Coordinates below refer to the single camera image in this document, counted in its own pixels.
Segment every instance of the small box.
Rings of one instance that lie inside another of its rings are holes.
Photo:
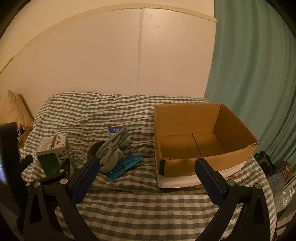
[[[196,177],[194,165],[200,157],[214,170],[232,175],[258,147],[243,122],[219,103],[155,106],[154,138],[160,177]]]
[[[49,177],[59,170],[59,166],[68,157],[66,145],[66,133],[60,133],[51,137],[43,138],[37,148],[36,155],[45,172]],[[70,173],[73,173],[73,167],[70,167]]]
[[[114,136],[117,132],[119,132],[120,129],[122,129],[122,127],[119,127],[119,126],[108,127],[108,128],[107,128],[107,133],[108,133],[109,137],[112,137],[112,136]],[[128,146],[128,145],[130,145],[130,144],[131,144],[131,139],[127,137],[121,145],[122,145],[122,146]]]

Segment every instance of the open cardboard box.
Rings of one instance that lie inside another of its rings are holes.
[[[258,147],[243,122],[219,103],[155,106],[154,137],[159,177],[196,176],[194,164],[200,157],[214,170],[232,175]]]

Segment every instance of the checkered bedsheet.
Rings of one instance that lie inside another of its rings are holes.
[[[86,162],[88,149],[107,139],[106,128],[126,126],[132,144],[123,153],[144,157],[136,168],[110,182],[98,174],[89,193],[76,207],[99,240],[195,240],[209,224],[218,206],[203,187],[162,190],[157,186],[153,141],[153,106],[207,102],[206,99],[167,96],[120,96],[66,92],[50,97],[38,113],[21,156],[34,162],[23,172],[25,181],[44,177],[35,150],[43,137],[67,133],[74,168]],[[273,195],[255,159],[232,176],[239,185],[262,185],[269,210],[271,236],[276,226]],[[240,212],[238,205],[222,237],[231,233]],[[59,208],[64,233],[73,238]]]

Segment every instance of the teal curtain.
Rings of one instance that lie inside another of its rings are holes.
[[[296,40],[265,0],[215,0],[205,97],[226,104],[273,162],[296,166]]]

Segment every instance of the box flap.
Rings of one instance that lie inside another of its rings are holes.
[[[200,158],[200,151],[193,135],[159,137],[162,158],[187,159]]]
[[[233,175],[234,173],[238,172],[246,162],[247,161],[243,161],[242,163],[232,168],[220,171],[220,174],[224,178],[229,177],[230,175]],[[156,173],[156,178],[157,178],[157,184],[160,188],[183,188],[183,187],[197,186],[201,184],[197,175],[184,176],[184,177],[164,177]]]
[[[223,104],[214,128],[214,134],[225,152],[240,150],[258,142],[243,122]]]
[[[221,104],[184,103],[162,104],[154,107],[158,135],[189,135],[213,131]]]
[[[254,146],[246,147],[237,151],[228,152],[218,156],[208,156],[205,157],[206,161],[211,165],[211,167],[216,171],[222,171],[228,168],[232,168],[243,161],[250,158],[251,155],[258,148],[257,144]]]
[[[215,171],[232,168],[248,160],[256,151],[257,145],[247,147],[239,151],[228,152],[222,155],[205,157],[206,161]],[[195,161],[197,158],[163,160],[163,169],[159,172],[164,177],[191,176],[195,173]]]

